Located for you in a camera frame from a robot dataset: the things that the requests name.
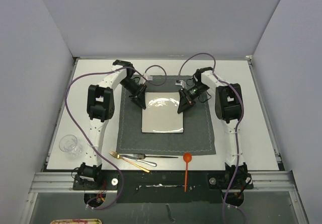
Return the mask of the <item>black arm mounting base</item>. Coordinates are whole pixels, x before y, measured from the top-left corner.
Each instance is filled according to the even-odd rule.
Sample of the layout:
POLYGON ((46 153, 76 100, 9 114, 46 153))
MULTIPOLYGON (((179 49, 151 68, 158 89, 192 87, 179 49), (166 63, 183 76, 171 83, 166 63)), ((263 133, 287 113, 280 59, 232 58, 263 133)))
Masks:
POLYGON ((98 181, 76 176, 73 190, 85 193, 103 190, 120 194, 117 203, 221 203, 223 198, 242 204, 244 191, 253 189, 250 174, 237 174, 230 184, 226 171, 102 171, 98 181))

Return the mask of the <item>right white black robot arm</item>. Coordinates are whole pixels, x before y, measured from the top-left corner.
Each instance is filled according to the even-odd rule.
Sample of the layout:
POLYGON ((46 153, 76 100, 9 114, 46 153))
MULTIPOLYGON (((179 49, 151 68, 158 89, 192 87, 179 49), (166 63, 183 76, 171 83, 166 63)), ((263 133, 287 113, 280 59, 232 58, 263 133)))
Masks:
POLYGON ((239 143, 240 124, 245 109, 241 85, 224 81, 211 67, 197 69, 193 74, 193 86, 189 89, 179 89, 179 106, 177 113, 183 113, 192 108, 207 90, 215 93, 215 115, 221 121, 226 145, 225 166, 233 171, 224 175, 224 182, 229 188, 236 188, 242 182, 238 167, 245 162, 239 143))

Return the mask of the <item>white square plate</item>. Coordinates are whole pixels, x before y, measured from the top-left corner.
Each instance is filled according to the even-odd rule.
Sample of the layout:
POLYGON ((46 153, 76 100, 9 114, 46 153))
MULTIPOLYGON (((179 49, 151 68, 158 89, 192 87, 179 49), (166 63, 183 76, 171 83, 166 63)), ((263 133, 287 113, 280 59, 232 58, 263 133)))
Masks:
POLYGON ((174 134, 184 132, 183 113, 178 113, 178 92, 148 92, 142 110, 143 133, 174 134))

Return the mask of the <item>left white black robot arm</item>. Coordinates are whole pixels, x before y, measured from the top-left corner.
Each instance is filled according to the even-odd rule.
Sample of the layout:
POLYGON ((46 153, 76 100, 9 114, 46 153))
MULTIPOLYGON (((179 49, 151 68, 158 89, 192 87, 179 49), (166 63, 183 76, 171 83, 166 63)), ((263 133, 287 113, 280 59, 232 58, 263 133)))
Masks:
POLYGON ((116 60, 112 64, 111 73, 107 74, 96 85, 88 87, 87 114, 90 119, 89 146, 85 152, 85 161, 81 164, 78 175, 84 178, 89 188, 97 189, 101 186, 103 177, 102 146, 104 134, 109 120, 115 112, 114 91, 122 85, 129 93, 130 99, 139 108, 145 109, 146 84, 137 84, 132 76, 135 69, 132 63, 116 60))

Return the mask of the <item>dark grey cloth placemat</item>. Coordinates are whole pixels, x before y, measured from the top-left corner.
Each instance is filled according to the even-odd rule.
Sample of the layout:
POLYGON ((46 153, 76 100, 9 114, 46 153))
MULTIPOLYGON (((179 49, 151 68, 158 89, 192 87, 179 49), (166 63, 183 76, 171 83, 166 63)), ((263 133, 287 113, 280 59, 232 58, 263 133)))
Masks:
POLYGON ((207 94, 203 93, 196 105, 183 116, 182 133, 144 133, 142 109, 130 101, 130 93, 122 89, 119 132, 116 150, 120 153, 181 155, 214 155, 215 135, 207 94))

